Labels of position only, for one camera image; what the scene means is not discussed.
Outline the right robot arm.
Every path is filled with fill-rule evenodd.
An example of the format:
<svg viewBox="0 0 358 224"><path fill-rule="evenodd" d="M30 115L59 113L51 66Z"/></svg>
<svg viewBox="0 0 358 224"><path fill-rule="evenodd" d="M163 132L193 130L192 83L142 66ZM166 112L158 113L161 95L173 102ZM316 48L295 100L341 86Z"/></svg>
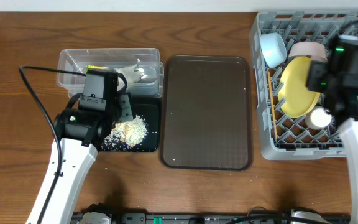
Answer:
<svg viewBox="0 0 358 224"><path fill-rule="evenodd" d="M350 222L358 223L358 74L332 73L326 63L313 61L306 87L323 93L323 107L334 116L347 156L352 201Z"/></svg>

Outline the pink bowl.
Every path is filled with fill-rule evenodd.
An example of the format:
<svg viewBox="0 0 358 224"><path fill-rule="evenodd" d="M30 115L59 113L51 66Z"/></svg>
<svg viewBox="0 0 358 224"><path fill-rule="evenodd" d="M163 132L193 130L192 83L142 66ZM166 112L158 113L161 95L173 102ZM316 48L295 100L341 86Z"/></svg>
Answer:
<svg viewBox="0 0 358 224"><path fill-rule="evenodd" d="M292 45L288 60L291 61L297 57L309 57L319 62L328 61L325 46L317 42L299 42Z"/></svg>

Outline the yellow green snack wrapper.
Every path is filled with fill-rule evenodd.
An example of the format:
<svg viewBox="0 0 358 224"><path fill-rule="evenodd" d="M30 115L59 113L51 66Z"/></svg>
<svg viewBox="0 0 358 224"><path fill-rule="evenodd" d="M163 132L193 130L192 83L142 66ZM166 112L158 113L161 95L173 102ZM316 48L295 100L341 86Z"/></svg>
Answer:
<svg viewBox="0 0 358 224"><path fill-rule="evenodd" d="M102 71L102 72L108 72L111 69L109 67L103 67L103 66L99 66L99 65L88 65L86 67L86 73L90 72L90 71Z"/></svg>

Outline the yellow plate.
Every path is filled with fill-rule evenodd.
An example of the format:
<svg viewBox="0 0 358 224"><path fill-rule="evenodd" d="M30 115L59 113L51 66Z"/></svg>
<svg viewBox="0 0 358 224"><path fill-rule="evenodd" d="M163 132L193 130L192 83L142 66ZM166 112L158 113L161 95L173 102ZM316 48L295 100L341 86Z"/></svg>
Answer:
<svg viewBox="0 0 358 224"><path fill-rule="evenodd" d="M310 58L297 57L286 66L280 78L283 87L278 92L278 99L285 100L280 109L291 118L306 115L319 100L320 93L306 87L310 65Z"/></svg>

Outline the light blue bowl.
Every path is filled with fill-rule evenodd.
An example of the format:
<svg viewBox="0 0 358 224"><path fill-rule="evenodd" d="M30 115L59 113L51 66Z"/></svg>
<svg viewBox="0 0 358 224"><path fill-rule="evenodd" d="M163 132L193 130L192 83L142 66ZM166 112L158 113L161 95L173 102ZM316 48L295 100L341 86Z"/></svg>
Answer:
<svg viewBox="0 0 358 224"><path fill-rule="evenodd" d="M275 68L287 59L287 50L282 37L274 32L260 36L260 47L266 64Z"/></svg>

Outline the wooden chopstick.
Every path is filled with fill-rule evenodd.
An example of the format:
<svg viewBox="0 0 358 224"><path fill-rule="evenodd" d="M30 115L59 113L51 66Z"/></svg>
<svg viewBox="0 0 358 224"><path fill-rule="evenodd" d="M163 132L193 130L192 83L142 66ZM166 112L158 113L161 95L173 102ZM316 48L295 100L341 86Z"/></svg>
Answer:
<svg viewBox="0 0 358 224"><path fill-rule="evenodd" d="M267 72L267 78L268 78L268 88L269 88L269 95L270 95L270 107L271 107L271 113L272 113L272 121L273 121L273 133L274 133L274 140L277 140L277 124L275 119L275 105L273 100L273 91L272 91L272 81L270 76L270 71Z"/></svg>

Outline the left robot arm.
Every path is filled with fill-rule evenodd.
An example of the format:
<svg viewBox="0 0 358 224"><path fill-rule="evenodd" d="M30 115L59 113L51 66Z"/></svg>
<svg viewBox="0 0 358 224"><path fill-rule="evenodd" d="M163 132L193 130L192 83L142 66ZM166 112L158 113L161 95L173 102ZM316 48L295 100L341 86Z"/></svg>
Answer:
<svg viewBox="0 0 358 224"><path fill-rule="evenodd" d="M55 119L48 119L54 142L47 172L28 223L69 223L88 171L111 130L132 118L125 76L116 72L85 75L85 90L73 95Z"/></svg>

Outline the white tissue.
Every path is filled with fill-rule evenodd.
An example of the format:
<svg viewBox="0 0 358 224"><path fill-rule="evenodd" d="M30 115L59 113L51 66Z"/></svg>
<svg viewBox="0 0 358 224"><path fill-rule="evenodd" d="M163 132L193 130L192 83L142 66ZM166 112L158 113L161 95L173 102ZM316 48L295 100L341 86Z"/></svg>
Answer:
<svg viewBox="0 0 358 224"><path fill-rule="evenodd" d="M137 64L130 67L116 68L116 71L124 75L127 81L127 91L147 76L145 70L140 68Z"/></svg>

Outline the pale green cup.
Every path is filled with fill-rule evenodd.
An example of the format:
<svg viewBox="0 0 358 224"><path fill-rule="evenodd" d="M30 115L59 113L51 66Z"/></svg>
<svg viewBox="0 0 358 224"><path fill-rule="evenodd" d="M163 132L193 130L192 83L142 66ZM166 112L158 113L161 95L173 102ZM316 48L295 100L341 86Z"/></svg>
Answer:
<svg viewBox="0 0 358 224"><path fill-rule="evenodd" d="M307 127L311 129L323 129L330 124L332 116L322 106L315 106L305 118Z"/></svg>

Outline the rice food scraps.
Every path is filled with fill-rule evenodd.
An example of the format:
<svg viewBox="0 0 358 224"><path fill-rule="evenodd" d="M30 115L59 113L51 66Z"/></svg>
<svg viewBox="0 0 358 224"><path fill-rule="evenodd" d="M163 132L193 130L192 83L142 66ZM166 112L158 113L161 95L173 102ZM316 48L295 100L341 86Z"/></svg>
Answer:
<svg viewBox="0 0 358 224"><path fill-rule="evenodd" d="M132 121L117 123L104 140L104 146L112 151L128 151L141 145L149 133L145 119L136 115Z"/></svg>

